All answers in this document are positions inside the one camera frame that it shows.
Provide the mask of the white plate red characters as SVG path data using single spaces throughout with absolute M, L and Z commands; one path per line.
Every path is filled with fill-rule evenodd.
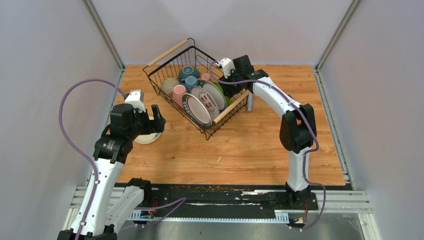
M 200 100 L 203 103 L 212 121 L 219 116 L 220 110 L 217 106 L 217 103 L 209 95 L 209 93 L 205 91 L 202 87 L 199 87 L 199 86 L 193 87 L 191 89 L 191 94 L 194 95 L 198 100 Z

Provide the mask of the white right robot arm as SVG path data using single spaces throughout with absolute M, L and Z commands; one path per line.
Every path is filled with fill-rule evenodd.
M 264 100 L 280 117 L 279 139 L 288 152 L 289 174 L 286 182 L 285 201 L 292 209 L 298 209 L 309 196 L 309 153 L 317 142 L 314 109 L 301 104 L 283 92 L 262 69 L 255 70 L 247 55 L 215 63 L 223 71 L 218 78 L 224 95 L 233 97 L 241 90 L 248 90 Z

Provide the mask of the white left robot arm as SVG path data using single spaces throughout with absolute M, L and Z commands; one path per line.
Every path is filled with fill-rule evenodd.
M 151 183 L 132 178 L 111 209 L 107 205 L 118 175 L 133 149 L 134 140 L 142 135 L 162 133 L 166 120 L 159 106 L 151 105 L 152 116 L 139 103 L 121 103 L 110 112 L 108 124 L 94 144 L 93 156 L 83 156 L 92 166 L 88 190 L 78 215 L 67 230 L 59 232 L 59 240 L 116 240 L 130 213 L 138 206 L 153 201 Z

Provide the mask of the lime green plate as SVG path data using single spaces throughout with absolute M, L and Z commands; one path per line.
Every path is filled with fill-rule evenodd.
M 230 106 L 232 104 L 232 100 L 231 98 L 229 98 L 228 96 L 225 95 L 223 88 L 221 87 L 220 83 L 217 81 L 213 81 L 212 82 L 219 90 L 220 92 L 223 94 L 225 101 L 226 101 L 226 105 Z

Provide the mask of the white plate green lettered rim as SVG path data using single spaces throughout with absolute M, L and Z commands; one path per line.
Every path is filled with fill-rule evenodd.
M 212 82 L 207 80 L 200 80 L 198 86 L 203 88 L 215 100 L 218 109 L 222 112 L 228 105 L 223 93 Z

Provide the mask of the cream plate black splotch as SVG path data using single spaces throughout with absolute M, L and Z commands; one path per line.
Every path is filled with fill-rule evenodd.
M 151 134 L 139 135 L 134 139 L 134 141 L 137 144 L 141 144 L 141 145 L 151 144 L 155 142 L 160 137 L 161 134 L 162 134 L 161 132 L 155 132 Z

